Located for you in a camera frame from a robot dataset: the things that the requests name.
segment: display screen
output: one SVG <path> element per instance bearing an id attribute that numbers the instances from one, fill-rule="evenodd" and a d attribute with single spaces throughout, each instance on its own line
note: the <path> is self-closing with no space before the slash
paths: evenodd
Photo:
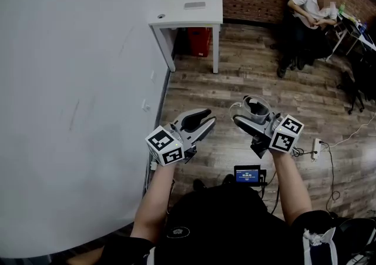
<path id="1" fill-rule="evenodd" d="M 236 182 L 238 183 L 258 183 L 259 170 L 236 170 Z"/>

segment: black and white marker cube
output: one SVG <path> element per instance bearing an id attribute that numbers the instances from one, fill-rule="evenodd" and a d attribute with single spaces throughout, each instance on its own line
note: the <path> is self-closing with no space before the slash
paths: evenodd
<path id="1" fill-rule="evenodd" d="M 303 127 L 301 122 L 287 115 L 275 129 L 269 148 L 290 153 L 298 141 Z"/>
<path id="2" fill-rule="evenodd" d="M 183 144 L 162 126 L 158 126 L 145 140 L 150 153 L 162 166 L 184 158 Z"/>

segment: hand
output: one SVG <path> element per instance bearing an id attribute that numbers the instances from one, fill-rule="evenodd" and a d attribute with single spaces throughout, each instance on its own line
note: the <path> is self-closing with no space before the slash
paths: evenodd
<path id="1" fill-rule="evenodd" d="M 314 25 L 315 25 L 315 26 L 320 26 L 320 25 L 324 25 L 324 24 L 326 24 L 326 23 L 327 23 L 326 19 L 320 19 L 320 20 L 317 21 Z"/>
<path id="2" fill-rule="evenodd" d="M 317 23 L 317 21 L 310 15 L 307 16 L 307 20 L 311 27 L 313 27 Z"/>

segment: desk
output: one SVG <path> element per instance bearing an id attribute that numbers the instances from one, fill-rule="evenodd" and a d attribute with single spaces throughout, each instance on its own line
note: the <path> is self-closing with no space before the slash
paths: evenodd
<path id="1" fill-rule="evenodd" d="M 345 13 L 343 13 L 342 15 L 343 15 L 345 18 L 350 19 L 350 16 L 349 16 L 349 15 L 347 15 L 347 14 L 345 14 Z M 352 37 L 355 38 L 355 41 L 354 41 L 353 45 L 352 45 L 351 48 L 347 51 L 346 55 L 348 55 L 348 54 L 350 53 L 350 51 L 353 49 L 353 47 L 355 46 L 355 44 L 356 44 L 358 41 L 362 42 L 363 44 L 369 46 L 371 49 L 373 49 L 374 51 L 376 51 L 375 43 L 370 43 L 370 42 L 368 42 L 368 41 L 364 38 L 364 35 L 363 35 L 363 34 L 361 34 L 360 36 L 357 35 L 357 34 L 353 34 L 353 33 L 351 32 L 352 30 L 349 30 L 348 27 L 346 26 L 346 24 L 344 24 L 344 23 L 342 23 L 342 24 L 345 26 L 345 29 L 341 32 L 340 37 L 338 37 L 338 42 L 337 42 L 337 44 L 335 45 L 335 47 L 334 47 L 334 49 L 333 49 L 333 53 L 334 53 L 334 51 L 338 48 L 338 46 L 340 45 L 340 43 L 342 42 L 342 40 L 344 39 L 344 37 L 346 36 L 346 34 L 350 34 Z"/>
<path id="2" fill-rule="evenodd" d="M 205 2 L 202 9 L 185 10 L 188 2 Z M 210 27 L 213 30 L 213 73 L 218 73 L 219 29 L 223 23 L 222 0 L 161 0 L 150 12 L 149 25 L 153 28 L 163 56 L 171 72 L 175 72 L 166 40 L 161 32 L 163 28 Z"/>

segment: red container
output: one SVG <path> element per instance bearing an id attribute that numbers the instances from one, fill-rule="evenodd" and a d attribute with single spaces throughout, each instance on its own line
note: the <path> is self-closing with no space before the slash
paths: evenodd
<path id="1" fill-rule="evenodd" d="M 207 57 L 209 54 L 211 28 L 187 28 L 192 56 Z"/>

